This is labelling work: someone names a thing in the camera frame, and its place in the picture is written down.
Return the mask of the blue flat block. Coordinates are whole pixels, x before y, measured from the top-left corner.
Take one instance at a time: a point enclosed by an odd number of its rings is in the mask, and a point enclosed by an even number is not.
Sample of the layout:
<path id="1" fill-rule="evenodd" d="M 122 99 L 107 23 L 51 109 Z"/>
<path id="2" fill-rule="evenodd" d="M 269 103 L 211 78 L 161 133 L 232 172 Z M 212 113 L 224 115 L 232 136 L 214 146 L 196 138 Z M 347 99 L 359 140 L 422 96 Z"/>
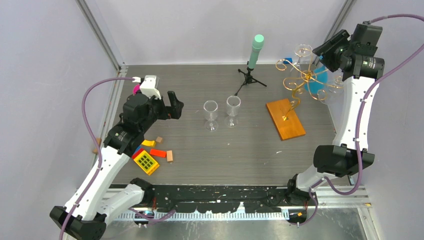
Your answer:
<path id="1" fill-rule="evenodd" d="M 141 146 L 138 146 L 138 147 L 136 148 L 136 150 L 135 150 L 133 153 L 138 152 L 140 149 L 141 149 Z"/>

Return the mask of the wooden block off table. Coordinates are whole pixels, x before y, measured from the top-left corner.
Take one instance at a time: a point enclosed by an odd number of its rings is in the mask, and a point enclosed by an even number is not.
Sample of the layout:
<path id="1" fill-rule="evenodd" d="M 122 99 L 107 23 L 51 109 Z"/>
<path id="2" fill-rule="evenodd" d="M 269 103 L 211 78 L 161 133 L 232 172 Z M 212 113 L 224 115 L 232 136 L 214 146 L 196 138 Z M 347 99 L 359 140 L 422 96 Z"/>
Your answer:
<path id="1" fill-rule="evenodd" d="M 95 154 L 95 155 L 97 155 L 98 154 L 98 149 L 100 149 L 100 147 L 101 147 L 101 143 L 102 143 L 102 139 L 101 138 L 96 138 L 95 139 L 95 145 L 94 145 L 94 147 L 93 147 L 93 149 L 92 149 L 92 153 L 93 154 Z"/>

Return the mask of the aluminium frame rail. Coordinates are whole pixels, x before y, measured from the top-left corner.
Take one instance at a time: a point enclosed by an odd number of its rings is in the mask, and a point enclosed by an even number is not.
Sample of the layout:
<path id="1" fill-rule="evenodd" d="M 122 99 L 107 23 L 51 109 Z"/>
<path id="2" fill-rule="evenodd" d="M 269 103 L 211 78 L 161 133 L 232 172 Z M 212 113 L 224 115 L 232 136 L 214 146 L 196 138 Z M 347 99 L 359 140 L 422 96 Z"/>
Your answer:
<path id="1" fill-rule="evenodd" d="M 364 186 L 350 195 L 341 195 L 330 186 L 321 186 L 316 190 L 320 208 L 371 208 L 372 204 Z"/>

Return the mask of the black mini tripod stand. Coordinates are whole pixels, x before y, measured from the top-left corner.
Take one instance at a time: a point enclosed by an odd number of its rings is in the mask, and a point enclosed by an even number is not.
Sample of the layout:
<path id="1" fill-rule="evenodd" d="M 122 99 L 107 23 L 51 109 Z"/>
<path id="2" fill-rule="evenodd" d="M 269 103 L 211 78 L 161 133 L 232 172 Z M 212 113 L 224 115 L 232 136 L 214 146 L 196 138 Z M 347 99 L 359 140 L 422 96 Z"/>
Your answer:
<path id="1" fill-rule="evenodd" d="M 258 84 L 260 84 L 260 85 L 262 85 L 262 86 L 264 86 L 264 87 L 267 87 L 267 85 L 266 85 L 265 83 L 263 83 L 263 82 L 261 82 L 261 81 L 257 80 L 256 78 L 254 78 L 254 77 L 252 76 L 252 72 L 254 71 L 254 69 L 253 69 L 253 68 L 249 68 L 249 67 L 247 67 L 247 68 L 246 68 L 246 72 L 244 72 L 244 71 L 242 71 L 240 68 L 238 68 L 238 69 L 237 69 L 237 71 L 238 71 L 240 74 L 243 74 L 243 76 L 244 76 L 244 81 L 243 81 L 243 83 L 240 85 L 239 89 L 236 91 L 236 93 L 234 94 L 234 96 L 238 96 L 238 94 L 239 94 L 240 90 L 242 89 L 242 87 L 247 86 L 247 85 L 250 85 L 250 84 L 258 83 Z"/>

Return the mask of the orange wooden rack base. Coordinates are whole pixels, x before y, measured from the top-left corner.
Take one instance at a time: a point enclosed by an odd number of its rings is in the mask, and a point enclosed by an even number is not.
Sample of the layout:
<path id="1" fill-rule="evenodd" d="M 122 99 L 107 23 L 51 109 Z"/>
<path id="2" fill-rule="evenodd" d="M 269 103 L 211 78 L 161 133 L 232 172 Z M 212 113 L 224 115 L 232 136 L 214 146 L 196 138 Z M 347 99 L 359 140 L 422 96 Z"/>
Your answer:
<path id="1" fill-rule="evenodd" d="M 265 106 L 282 141 L 306 134 L 288 98 L 267 102 Z"/>

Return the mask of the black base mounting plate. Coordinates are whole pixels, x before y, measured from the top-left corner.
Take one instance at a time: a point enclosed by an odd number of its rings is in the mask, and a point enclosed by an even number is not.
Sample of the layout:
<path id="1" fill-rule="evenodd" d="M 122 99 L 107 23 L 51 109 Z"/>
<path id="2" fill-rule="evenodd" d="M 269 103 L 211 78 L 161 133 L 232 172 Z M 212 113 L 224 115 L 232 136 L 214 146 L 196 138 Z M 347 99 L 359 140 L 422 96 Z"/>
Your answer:
<path id="1" fill-rule="evenodd" d="M 160 213 L 175 210 L 177 213 L 202 214 L 207 212 L 272 213 L 282 207 L 304 208 L 313 201 L 307 193 L 295 197 L 286 186 L 264 185 L 152 185 L 146 196 L 136 204 Z"/>

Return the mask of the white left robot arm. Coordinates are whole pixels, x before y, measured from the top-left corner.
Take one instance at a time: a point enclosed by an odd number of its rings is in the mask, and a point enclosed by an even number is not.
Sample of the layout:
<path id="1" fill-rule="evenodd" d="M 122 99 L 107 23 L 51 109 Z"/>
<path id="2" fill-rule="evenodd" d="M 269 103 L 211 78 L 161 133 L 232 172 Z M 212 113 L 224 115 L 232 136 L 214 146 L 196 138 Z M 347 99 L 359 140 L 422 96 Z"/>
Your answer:
<path id="1" fill-rule="evenodd" d="M 116 175 L 132 158 L 144 141 L 147 130 L 157 120 L 178 120 L 184 103 L 174 91 L 167 93 L 170 105 L 163 99 L 137 93 L 127 97 L 93 166 L 77 192 L 65 204 L 54 206 L 49 216 L 66 234 L 77 240 L 99 240 L 107 225 L 134 205 L 148 207 L 154 199 L 153 186 L 134 178 L 123 190 L 107 201 L 102 201 Z"/>

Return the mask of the small tan cube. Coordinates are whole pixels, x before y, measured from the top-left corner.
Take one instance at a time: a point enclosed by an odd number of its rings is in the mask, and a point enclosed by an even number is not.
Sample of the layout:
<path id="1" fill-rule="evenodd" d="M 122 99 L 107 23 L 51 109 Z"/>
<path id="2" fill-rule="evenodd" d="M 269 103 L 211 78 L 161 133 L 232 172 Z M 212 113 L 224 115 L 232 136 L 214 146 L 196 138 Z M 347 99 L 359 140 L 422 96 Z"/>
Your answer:
<path id="1" fill-rule="evenodd" d="M 163 138 L 158 136 L 155 140 L 157 143 L 162 144 L 163 143 Z"/>

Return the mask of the yellow green window block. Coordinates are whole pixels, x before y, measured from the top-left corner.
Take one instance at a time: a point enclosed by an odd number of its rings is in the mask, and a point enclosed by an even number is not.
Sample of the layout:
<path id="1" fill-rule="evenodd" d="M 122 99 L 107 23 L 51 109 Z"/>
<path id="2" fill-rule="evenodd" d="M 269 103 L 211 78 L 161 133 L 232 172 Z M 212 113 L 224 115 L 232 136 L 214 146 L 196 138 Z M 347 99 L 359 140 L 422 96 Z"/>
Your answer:
<path id="1" fill-rule="evenodd" d="M 143 151 L 133 161 L 148 175 L 151 176 L 160 164 L 147 152 Z"/>

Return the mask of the tan wooden block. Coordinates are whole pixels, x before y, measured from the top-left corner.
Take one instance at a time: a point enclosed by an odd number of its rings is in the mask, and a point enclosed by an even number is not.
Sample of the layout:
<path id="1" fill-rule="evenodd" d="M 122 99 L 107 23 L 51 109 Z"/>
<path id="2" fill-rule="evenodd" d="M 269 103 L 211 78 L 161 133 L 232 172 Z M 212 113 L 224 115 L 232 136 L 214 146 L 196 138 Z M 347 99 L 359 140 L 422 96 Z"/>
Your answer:
<path id="1" fill-rule="evenodd" d="M 167 160 L 168 163 L 172 163 L 174 161 L 173 151 L 172 150 L 168 150 L 166 152 L 166 160 Z"/>

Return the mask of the yellow curved block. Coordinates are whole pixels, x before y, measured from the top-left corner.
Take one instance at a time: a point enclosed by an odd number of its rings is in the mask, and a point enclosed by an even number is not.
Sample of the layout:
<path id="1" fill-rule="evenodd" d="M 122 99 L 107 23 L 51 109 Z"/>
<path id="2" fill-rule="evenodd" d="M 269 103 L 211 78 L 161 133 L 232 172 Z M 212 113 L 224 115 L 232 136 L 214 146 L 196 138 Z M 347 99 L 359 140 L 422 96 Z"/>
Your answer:
<path id="1" fill-rule="evenodd" d="M 145 139 L 141 145 L 146 146 L 146 147 L 151 147 L 154 148 L 156 146 L 156 141 L 155 140 L 147 140 Z"/>

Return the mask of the orange flat block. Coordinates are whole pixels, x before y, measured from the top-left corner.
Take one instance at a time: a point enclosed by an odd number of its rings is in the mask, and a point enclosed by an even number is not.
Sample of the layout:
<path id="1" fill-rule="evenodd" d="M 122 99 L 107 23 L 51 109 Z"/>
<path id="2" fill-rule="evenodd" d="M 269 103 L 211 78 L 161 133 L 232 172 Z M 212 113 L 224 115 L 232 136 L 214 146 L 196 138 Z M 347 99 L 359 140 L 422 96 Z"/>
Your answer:
<path id="1" fill-rule="evenodd" d="M 150 149 L 149 154 L 151 156 L 154 156 L 154 157 L 160 157 L 160 158 L 166 158 L 167 157 L 167 152 L 166 151 L 158 150 L 158 149 L 153 149 L 153 148 Z"/>

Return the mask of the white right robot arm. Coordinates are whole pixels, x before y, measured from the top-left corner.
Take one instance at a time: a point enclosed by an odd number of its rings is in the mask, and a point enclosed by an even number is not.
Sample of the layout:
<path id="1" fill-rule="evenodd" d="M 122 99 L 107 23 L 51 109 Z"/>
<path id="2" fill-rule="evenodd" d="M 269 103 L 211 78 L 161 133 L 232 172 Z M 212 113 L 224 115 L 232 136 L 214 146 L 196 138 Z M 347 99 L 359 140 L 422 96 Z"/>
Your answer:
<path id="1" fill-rule="evenodd" d="M 375 57 L 383 28 L 358 24 L 353 34 L 342 29 L 312 52 L 331 72 L 340 70 L 344 86 L 342 119 L 331 145 L 319 145 L 313 164 L 287 183 L 284 201 L 300 205 L 324 182 L 344 176 L 362 176 L 363 169 L 374 163 L 368 151 L 368 125 L 373 97 L 383 76 L 385 61 Z"/>

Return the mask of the mint green microphone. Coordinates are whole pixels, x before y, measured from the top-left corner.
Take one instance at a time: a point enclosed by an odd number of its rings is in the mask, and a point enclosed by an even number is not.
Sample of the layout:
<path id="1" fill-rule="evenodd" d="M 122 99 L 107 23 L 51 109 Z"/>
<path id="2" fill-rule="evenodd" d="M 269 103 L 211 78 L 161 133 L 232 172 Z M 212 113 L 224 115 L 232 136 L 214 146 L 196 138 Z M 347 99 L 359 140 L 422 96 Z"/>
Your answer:
<path id="1" fill-rule="evenodd" d="M 260 51 L 264 46 L 264 40 L 265 40 L 265 37 L 262 34 L 257 34 L 254 36 L 254 39 L 251 45 L 251 54 L 247 64 L 247 68 L 250 71 L 252 71 L 256 67 Z"/>

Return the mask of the red flat block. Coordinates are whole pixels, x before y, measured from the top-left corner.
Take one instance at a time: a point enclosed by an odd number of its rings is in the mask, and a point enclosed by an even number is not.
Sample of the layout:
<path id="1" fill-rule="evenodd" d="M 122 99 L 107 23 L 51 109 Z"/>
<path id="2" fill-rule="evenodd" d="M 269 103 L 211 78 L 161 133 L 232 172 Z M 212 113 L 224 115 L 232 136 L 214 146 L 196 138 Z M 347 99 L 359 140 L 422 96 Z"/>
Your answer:
<path id="1" fill-rule="evenodd" d="M 141 148 L 139 151 L 137 151 L 136 153 L 133 153 L 133 155 L 131 156 L 132 159 L 135 159 L 139 154 L 141 154 L 144 151 L 143 148 Z"/>

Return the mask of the pink plastic wine glass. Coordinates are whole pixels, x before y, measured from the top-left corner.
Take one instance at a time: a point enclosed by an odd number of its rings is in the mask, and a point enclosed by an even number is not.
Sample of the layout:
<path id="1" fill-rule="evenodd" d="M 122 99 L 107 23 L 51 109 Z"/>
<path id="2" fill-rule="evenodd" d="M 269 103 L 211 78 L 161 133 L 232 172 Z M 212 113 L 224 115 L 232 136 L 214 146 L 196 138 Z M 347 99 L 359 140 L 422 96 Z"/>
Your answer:
<path id="1" fill-rule="evenodd" d="M 138 92 L 140 92 L 140 85 L 139 84 L 134 86 L 134 88 L 132 90 L 132 94 L 136 95 Z"/>

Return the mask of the blue plastic wine glass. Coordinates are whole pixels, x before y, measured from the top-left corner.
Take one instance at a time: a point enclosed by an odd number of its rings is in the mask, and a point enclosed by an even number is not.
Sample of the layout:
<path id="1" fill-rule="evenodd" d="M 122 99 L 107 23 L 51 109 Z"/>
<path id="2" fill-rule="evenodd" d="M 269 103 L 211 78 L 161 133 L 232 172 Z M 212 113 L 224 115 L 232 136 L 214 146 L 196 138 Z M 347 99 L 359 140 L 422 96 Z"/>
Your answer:
<path id="1" fill-rule="evenodd" d="M 316 76 L 314 76 L 314 78 L 317 81 L 310 81 L 309 85 L 306 84 L 304 86 L 304 89 L 313 95 L 316 95 L 318 93 L 319 90 L 323 90 L 324 89 L 324 84 L 327 83 L 328 81 L 328 70 L 324 65 L 321 65 L 320 67 L 316 68 L 313 70 L 313 72 L 316 74 Z"/>

